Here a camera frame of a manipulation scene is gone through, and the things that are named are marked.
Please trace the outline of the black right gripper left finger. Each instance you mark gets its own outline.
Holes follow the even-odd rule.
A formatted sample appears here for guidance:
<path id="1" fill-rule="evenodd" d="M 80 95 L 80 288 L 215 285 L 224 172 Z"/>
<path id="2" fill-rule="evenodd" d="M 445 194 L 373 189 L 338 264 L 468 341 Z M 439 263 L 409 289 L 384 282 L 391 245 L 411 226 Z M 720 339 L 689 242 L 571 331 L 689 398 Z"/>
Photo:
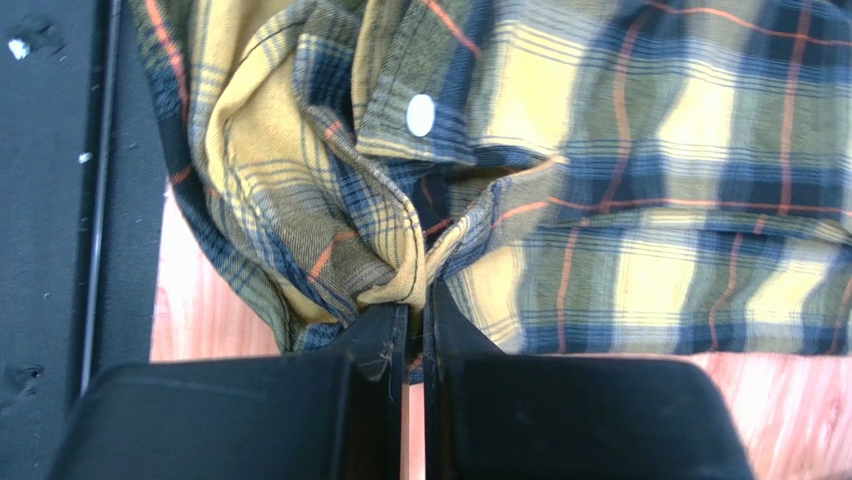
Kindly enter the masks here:
<path id="1" fill-rule="evenodd" d="M 130 364 L 78 402 L 53 479 L 396 479 L 407 311 L 369 308 L 326 348 Z"/>

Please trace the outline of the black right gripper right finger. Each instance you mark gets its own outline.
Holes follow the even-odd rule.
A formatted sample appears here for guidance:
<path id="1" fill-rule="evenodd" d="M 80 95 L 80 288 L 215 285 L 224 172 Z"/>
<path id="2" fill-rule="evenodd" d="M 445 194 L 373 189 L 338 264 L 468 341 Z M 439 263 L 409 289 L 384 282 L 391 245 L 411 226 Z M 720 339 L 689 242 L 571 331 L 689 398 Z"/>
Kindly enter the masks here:
<path id="1" fill-rule="evenodd" d="M 446 285 L 424 313 L 430 479 L 749 479 L 724 399 L 684 361 L 502 352 Z"/>

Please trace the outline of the yellow black plaid shirt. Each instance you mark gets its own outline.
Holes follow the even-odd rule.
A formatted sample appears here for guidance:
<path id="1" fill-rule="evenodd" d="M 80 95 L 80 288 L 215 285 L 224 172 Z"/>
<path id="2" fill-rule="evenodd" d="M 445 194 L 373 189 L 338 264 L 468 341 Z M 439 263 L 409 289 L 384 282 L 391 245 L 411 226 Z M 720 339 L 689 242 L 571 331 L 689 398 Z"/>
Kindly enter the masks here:
<path id="1" fill-rule="evenodd" d="M 514 354 L 851 350 L 840 1 L 133 1 L 176 201 L 285 353 L 446 285 Z"/>

